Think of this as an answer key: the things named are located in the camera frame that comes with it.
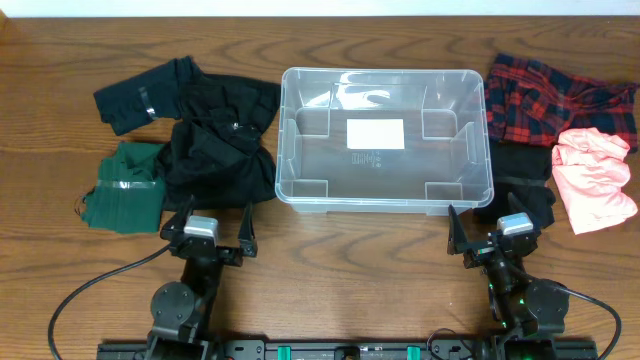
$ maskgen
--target pink cloth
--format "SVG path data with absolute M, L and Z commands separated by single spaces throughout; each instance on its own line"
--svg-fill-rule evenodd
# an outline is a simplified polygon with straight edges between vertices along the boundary
M 617 225 L 638 207 L 621 191 L 631 178 L 622 162 L 629 145 L 617 135 L 596 128 L 560 134 L 553 148 L 553 178 L 576 234 Z

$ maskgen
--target clothing pile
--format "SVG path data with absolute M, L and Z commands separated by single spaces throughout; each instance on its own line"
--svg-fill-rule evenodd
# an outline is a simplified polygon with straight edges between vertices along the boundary
M 153 156 L 145 159 L 145 169 L 157 174 L 154 179 L 162 183 L 162 191 L 159 202 L 145 204 L 147 215 L 155 221 L 153 226 L 145 225 L 144 231 L 157 231 L 162 210 L 177 210 L 191 195 L 195 196 L 195 209 L 244 208 L 275 197 L 275 164 L 260 145 L 260 137 L 279 109 L 280 85 L 204 74 L 185 57 L 99 90 L 94 97 L 102 121 L 110 124 L 116 135 L 160 117 L 182 119 L 173 128 L 171 141 L 153 145 Z M 152 145 L 121 144 L 119 152 L 120 148 L 137 146 Z M 89 206 L 98 192 L 105 201 L 115 201 L 113 197 L 127 203 L 136 201 L 133 192 L 116 194 L 113 186 L 105 193 L 105 184 L 99 177 L 96 190 L 87 195 L 83 219 L 93 219 L 97 213 L 110 216 L 100 211 L 101 207 Z M 121 230 L 113 222 L 92 221 L 101 224 L 92 227 Z
M 566 74 L 539 61 L 498 55 L 485 86 L 495 197 L 489 206 L 476 209 L 475 214 L 483 221 L 495 223 L 499 217 L 509 214 L 507 195 L 511 192 L 531 210 L 535 217 L 533 220 L 540 226 L 551 225 L 554 222 L 551 205 L 556 199 L 546 187 L 546 181 L 551 177 L 553 167 L 553 175 L 569 211 L 571 223 L 592 224 L 584 227 L 573 225 L 576 233 L 592 231 L 605 224 L 613 225 L 616 221 L 622 222 L 624 218 L 633 215 L 635 211 L 629 203 L 630 199 L 626 198 L 628 201 L 615 212 L 617 215 L 606 219 L 606 212 L 614 206 L 615 197 L 593 200 L 592 205 L 607 203 L 609 206 L 593 209 L 589 214 L 577 211 L 579 205 L 572 203 L 584 205 L 589 201 L 585 197 L 576 200 L 576 191 L 568 190 L 575 190 L 575 186 L 561 186 L 560 184 L 568 183 L 558 181 L 557 174 L 561 170 L 556 170 L 560 165 L 576 164 L 571 161 L 571 165 L 562 163 L 561 160 L 556 160 L 556 156 L 552 163 L 551 147 L 559 141 L 559 146 L 565 146 L 562 144 L 563 139 L 575 138 L 578 133 L 590 129 L 590 139 L 613 141 L 617 146 L 624 143 L 626 147 L 622 148 L 631 153 L 636 152 L 638 135 L 633 117 L 633 101 L 637 89 L 638 84 L 635 83 L 609 84 Z M 612 137 L 603 134 L 615 136 L 615 140 L 610 140 Z M 585 148 L 587 143 L 588 141 L 581 142 L 580 146 L 582 151 L 589 153 L 590 150 Z M 620 155 L 618 152 L 615 158 L 621 162 L 624 155 Z M 595 164 L 605 161 L 604 156 L 592 157 L 590 160 L 589 165 L 582 166 L 597 166 L 608 169 L 603 171 L 614 171 L 610 165 Z M 591 184 L 591 194 L 597 193 L 597 188 L 601 186 L 599 182 L 592 183 L 587 179 L 587 174 L 595 172 L 594 169 L 562 171 L 571 173 L 569 177 L 573 184 Z M 627 181 L 628 176 L 626 180 L 625 176 L 612 180 L 611 185 L 617 190 L 611 189 L 608 192 L 620 194 L 620 187 Z

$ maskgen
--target wood grain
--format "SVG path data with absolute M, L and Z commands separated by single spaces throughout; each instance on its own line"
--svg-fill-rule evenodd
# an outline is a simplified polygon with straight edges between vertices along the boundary
M 95 90 L 188 54 L 207 72 L 279 82 L 292 66 L 470 68 L 486 74 L 499 51 L 580 75 L 640 81 L 637 18 L 7 23 L 0 34 L 0 357 L 50 358 L 47 323 L 69 292 L 164 245 L 155 235 L 88 230 L 72 210 L 118 142 L 166 141 L 174 123 L 162 119 L 116 137 L 100 122 Z M 277 120 L 264 143 L 275 153 Z M 628 163 L 637 179 L 638 155 Z M 625 192 L 640 202 L 638 181 Z M 624 322 L 611 359 L 640 358 L 640 218 L 574 236 L 561 201 L 554 212 L 557 222 L 526 259 L 527 269 L 611 304 Z M 223 237 L 233 239 L 237 211 L 205 214 L 217 216 Z M 426 338 L 438 327 L 462 333 L 492 328 L 486 280 L 465 270 L 460 257 L 446 255 L 447 226 L 441 217 L 304 215 L 278 200 L 259 204 L 259 257 L 225 270 L 213 321 L 273 339 Z M 105 339 L 143 339 L 151 326 L 151 296 L 179 278 L 182 265 L 162 256 L 79 296 L 56 329 L 64 358 L 95 358 Z M 614 330 L 606 312 L 580 301 L 571 301 L 566 322 L 566 335 L 593 337 L 601 350 Z
M 4 24 L 7 22 L 7 15 L 5 15 L 0 9 L 0 32 L 4 30 Z

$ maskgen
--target red plaid shirt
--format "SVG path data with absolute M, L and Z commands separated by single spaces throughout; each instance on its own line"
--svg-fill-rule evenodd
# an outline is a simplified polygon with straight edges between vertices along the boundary
M 570 128 L 595 127 L 638 150 L 633 101 L 638 84 L 612 85 L 500 54 L 485 86 L 489 136 L 552 146 Z

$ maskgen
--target green garment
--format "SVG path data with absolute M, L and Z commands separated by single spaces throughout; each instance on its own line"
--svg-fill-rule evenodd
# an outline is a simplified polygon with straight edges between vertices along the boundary
M 100 164 L 96 187 L 84 199 L 82 221 L 120 234 L 157 232 L 165 186 L 154 160 L 162 146 L 120 143 Z

